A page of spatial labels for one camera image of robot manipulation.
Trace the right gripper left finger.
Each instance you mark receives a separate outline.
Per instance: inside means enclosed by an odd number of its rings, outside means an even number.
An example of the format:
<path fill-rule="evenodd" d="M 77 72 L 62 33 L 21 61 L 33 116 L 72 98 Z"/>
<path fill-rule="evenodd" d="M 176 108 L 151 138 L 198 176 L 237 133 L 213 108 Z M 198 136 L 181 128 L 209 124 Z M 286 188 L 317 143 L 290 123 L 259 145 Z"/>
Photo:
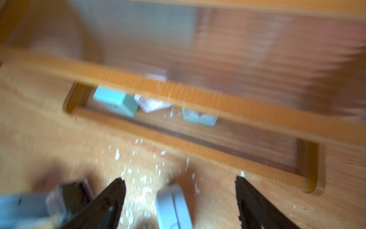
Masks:
<path fill-rule="evenodd" d="M 117 229 L 126 196 L 126 185 L 116 178 L 62 229 Z"/>

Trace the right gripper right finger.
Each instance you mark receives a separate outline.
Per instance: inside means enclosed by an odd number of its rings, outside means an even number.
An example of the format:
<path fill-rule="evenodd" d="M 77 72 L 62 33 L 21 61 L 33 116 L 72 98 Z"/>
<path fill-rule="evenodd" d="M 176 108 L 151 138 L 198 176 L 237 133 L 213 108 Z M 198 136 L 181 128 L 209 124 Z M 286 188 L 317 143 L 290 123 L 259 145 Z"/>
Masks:
<path fill-rule="evenodd" d="M 298 229 L 244 177 L 235 181 L 239 220 L 243 229 Z"/>

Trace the blue rounded alarm clock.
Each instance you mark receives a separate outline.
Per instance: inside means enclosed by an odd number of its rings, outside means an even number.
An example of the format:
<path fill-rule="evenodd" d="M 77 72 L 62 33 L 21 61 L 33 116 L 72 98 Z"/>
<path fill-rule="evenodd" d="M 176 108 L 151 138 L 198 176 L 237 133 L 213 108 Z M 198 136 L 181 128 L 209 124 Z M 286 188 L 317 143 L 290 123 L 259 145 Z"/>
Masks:
<path fill-rule="evenodd" d="M 185 196 L 179 184 L 159 190 L 155 205 L 160 229 L 193 229 Z"/>
<path fill-rule="evenodd" d="M 42 192 L 1 195 L 1 228 L 27 228 L 48 220 L 46 197 Z"/>

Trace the teal square alarm clock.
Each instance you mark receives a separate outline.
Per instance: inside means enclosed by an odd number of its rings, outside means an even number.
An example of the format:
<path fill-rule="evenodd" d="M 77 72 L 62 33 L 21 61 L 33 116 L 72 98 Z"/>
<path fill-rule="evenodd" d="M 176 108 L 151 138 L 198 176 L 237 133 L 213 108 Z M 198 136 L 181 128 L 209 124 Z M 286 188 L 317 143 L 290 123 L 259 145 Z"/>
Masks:
<path fill-rule="evenodd" d="M 214 127 L 218 119 L 217 116 L 199 113 L 185 107 L 182 109 L 182 113 L 185 121 L 210 127 Z"/>
<path fill-rule="evenodd" d="M 93 100 L 110 112 L 132 118 L 139 107 L 133 94 L 101 85 L 95 90 Z"/>

